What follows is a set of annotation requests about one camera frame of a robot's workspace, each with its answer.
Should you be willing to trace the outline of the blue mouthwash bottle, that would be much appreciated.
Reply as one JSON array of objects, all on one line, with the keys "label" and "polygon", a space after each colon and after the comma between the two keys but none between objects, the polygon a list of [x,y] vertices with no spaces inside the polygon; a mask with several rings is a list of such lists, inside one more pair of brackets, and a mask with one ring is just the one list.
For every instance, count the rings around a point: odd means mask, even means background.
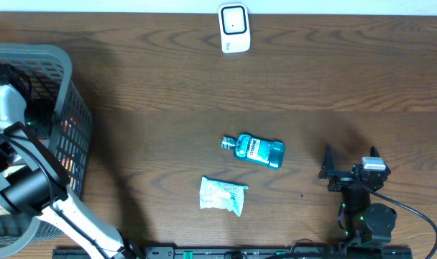
[{"label": "blue mouthwash bottle", "polygon": [[237,160],[265,165],[277,170],[282,166],[285,154],[285,144],[280,141],[270,141],[240,134],[237,138],[224,136],[220,146],[231,150]]}]

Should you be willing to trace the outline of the light blue tissue packet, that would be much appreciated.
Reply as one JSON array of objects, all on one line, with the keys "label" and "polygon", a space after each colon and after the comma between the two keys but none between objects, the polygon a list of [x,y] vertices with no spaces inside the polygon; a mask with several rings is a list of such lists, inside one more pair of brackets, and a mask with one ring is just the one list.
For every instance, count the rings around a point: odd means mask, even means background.
[{"label": "light blue tissue packet", "polygon": [[199,207],[200,209],[226,209],[240,217],[244,208],[244,192],[248,188],[248,186],[203,176],[199,191]]}]

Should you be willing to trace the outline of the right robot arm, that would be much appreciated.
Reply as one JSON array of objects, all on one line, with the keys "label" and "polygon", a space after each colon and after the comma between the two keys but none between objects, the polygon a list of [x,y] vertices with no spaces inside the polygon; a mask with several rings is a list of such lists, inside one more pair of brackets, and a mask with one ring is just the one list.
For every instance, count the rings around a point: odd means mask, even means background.
[{"label": "right robot arm", "polygon": [[330,192],[342,195],[338,224],[346,233],[345,247],[382,247],[391,242],[397,212],[384,204],[372,203],[370,198],[384,186],[389,175],[390,169],[375,147],[350,171],[336,170],[333,152],[326,148],[318,177],[329,180]]}]

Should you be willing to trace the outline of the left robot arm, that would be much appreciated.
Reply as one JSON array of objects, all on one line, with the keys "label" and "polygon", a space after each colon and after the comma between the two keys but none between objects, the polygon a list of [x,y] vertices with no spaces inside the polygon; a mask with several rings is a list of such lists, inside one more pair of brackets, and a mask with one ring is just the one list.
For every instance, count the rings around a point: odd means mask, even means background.
[{"label": "left robot arm", "polygon": [[9,176],[0,172],[0,204],[12,214],[25,213],[59,228],[91,258],[143,258],[144,253],[75,195],[60,160],[26,127],[31,90],[23,72],[0,63],[0,140],[26,163]]}]

